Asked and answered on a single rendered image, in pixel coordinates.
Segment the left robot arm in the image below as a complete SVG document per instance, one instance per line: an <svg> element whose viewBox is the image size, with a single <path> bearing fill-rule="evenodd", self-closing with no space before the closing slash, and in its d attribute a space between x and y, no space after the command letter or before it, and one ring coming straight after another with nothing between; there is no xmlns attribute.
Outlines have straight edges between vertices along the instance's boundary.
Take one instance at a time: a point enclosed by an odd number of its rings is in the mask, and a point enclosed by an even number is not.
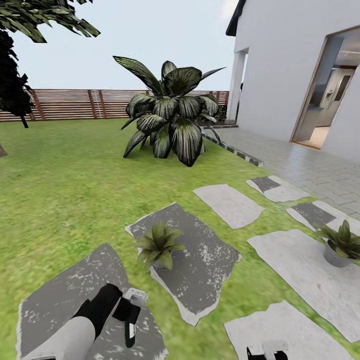
<svg viewBox="0 0 360 360"><path fill-rule="evenodd" d="M58 331L23 360L86 360L95 339L111 317L136 324L141 308L133 300L148 303L145 291L130 288L124 297L118 286L107 283L92 300L86 299ZM96 320L96 330L92 320Z"/></svg>

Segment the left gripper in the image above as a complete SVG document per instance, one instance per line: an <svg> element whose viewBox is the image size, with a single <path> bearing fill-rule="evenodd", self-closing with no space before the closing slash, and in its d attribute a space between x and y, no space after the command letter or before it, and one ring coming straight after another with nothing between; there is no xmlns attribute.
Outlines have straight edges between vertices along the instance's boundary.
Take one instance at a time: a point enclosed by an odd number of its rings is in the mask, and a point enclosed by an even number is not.
<svg viewBox="0 0 360 360"><path fill-rule="evenodd" d="M139 317L140 311L140 307L131 304L129 300L125 299L125 309L120 314L120 316L116 317L116 319L135 325Z"/></svg>

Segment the insectifuge atomizer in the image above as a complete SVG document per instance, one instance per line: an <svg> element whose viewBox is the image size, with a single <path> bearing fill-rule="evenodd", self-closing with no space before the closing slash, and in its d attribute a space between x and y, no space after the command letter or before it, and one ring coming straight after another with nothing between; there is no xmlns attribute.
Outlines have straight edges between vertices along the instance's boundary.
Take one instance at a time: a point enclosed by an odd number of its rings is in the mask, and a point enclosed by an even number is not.
<svg viewBox="0 0 360 360"><path fill-rule="evenodd" d="M130 348L136 343L136 326L130 322L124 322L125 347Z"/></svg>

